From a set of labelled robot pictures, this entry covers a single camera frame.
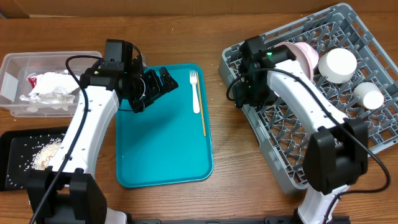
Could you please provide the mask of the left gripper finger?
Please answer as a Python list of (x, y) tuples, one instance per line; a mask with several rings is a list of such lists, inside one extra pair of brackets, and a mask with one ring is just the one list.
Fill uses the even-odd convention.
[(155, 70), (150, 69), (144, 74), (144, 82), (146, 84), (144, 103), (151, 105), (161, 96), (160, 78), (157, 76)]
[(160, 79), (162, 82), (161, 92), (169, 93), (178, 88), (178, 83), (171, 77), (169, 71), (165, 67), (159, 69)]

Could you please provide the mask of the large pink plate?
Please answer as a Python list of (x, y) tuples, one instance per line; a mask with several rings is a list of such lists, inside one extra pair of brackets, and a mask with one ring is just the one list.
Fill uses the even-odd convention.
[(275, 47), (279, 47), (282, 45), (286, 46), (296, 56), (296, 60), (299, 62), (304, 74), (306, 74), (307, 78), (312, 82), (313, 67), (308, 52), (304, 50), (303, 47), (300, 47), (299, 45), (293, 44), (291, 42), (281, 42), (275, 45)]

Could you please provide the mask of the pink bowl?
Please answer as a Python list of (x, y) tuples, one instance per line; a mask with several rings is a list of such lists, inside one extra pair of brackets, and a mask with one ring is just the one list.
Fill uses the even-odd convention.
[(311, 67), (311, 72), (312, 74), (315, 73), (315, 68), (318, 65), (318, 61), (319, 61), (319, 54), (318, 52), (309, 44), (305, 43), (306, 48), (307, 48), (307, 55), (308, 55), (308, 61), (310, 63), (310, 67)]

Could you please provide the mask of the white napkin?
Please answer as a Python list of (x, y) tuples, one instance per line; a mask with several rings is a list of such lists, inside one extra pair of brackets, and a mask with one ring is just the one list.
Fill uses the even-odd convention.
[(75, 79), (65, 70), (61, 73), (46, 72), (43, 74), (32, 73), (29, 77), (36, 76), (37, 84), (27, 96), (19, 97), (22, 101), (30, 104), (55, 105), (53, 109), (62, 108), (68, 110), (68, 106), (59, 104), (70, 104), (74, 102), (75, 95), (72, 93), (79, 88)]

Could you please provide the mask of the white bowl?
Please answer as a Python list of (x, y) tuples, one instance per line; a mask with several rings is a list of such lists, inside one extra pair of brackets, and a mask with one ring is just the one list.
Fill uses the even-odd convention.
[(351, 80), (357, 64), (356, 57), (349, 50), (335, 48), (321, 57), (318, 70), (328, 82), (341, 84)]

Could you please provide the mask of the red snack wrapper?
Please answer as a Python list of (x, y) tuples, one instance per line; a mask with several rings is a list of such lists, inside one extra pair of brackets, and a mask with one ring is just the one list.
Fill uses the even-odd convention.
[(36, 76), (29, 77), (28, 81), (31, 84), (31, 87), (35, 88), (35, 86), (37, 84), (37, 77)]

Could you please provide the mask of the white paper cup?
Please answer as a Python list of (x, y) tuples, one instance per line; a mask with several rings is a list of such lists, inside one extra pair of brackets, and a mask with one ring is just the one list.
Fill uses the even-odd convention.
[(363, 82), (359, 84), (353, 92), (354, 96), (359, 97), (359, 104), (366, 109), (375, 110), (384, 103), (384, 96), (376, 84)]

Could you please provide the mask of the rice and peanut scraps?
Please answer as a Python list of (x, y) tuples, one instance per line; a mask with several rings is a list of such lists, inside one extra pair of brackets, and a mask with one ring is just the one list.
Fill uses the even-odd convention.
[(13, 138), (7, 167), (6, 190), (20, 190), (31, 170), (44, 170), (60, 148), (64, 134)]

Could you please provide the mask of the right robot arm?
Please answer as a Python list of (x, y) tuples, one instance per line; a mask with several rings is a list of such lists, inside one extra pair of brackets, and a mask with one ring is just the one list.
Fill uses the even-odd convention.
[(305, 42), (282, 42), (268, 49), (259, 36), (239, 48), (240, 76), (228, 87), (236, 107), (259, 110), (277, 98), (309, 135), (302, 168), (309, 186), (294, 223), (348, 223), (332, 213), (340, 197), (368, 170), (364, 121), (349, 119), (312, 83), (319, 55)]

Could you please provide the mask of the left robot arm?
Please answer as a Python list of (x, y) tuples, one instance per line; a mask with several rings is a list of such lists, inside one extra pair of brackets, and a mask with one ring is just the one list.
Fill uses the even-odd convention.
[(32, 170), (25, 183), (31, 223), (132, 223), (130, 213), (108, 207), (95, 181), (104, 135), (122, 100), (143, 112), (178, 88), (165, 67), (144, 70), (139, 49), (125, 40), (108, 39), (105, 56), (72, 76), (80, 89), (78, 106), (55, 156), (44, 170)]

